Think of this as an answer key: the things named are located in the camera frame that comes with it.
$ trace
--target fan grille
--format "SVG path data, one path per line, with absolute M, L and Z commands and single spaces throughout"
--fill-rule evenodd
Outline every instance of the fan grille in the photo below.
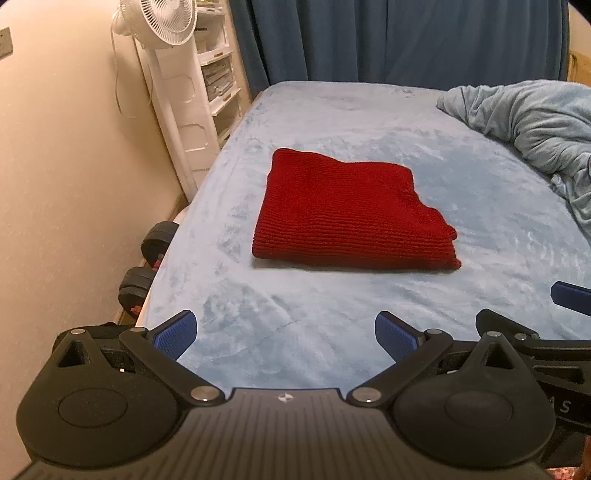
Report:
M 197 21 L 194 0 L 121 0 L 120 9 L 135 38 L 151 48 L 185 43 Z

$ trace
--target ribbed knit fabric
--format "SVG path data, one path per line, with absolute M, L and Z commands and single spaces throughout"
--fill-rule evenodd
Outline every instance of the ribbed knit fabric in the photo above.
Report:
M 456 237 L 441 213 L 421 203 L 408 168 L 280 148 L 252 254 L 308 265 L 450 270 L 461 266 Z

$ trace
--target curtain fold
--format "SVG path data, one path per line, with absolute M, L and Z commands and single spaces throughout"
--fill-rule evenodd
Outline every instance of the curtain fold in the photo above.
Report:
M 253 95 L 284 80 L 446 90 L 566 75 L 566 0 L 230 0 L 230 7 Z

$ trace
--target shelving unit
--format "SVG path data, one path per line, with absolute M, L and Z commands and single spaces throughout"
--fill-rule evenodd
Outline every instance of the shelving unit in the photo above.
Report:
M 191 201 L 221 147 L 242 119 L 228 42 L 229 18 L 220 4 L 199 2 L 194 41 L 138 55 L 183 190 Z

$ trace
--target light switch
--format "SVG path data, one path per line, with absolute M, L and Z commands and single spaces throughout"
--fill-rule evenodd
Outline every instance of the light switch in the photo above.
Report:
M 0 30 L 0 59 L 13 52 L 10 28 Z

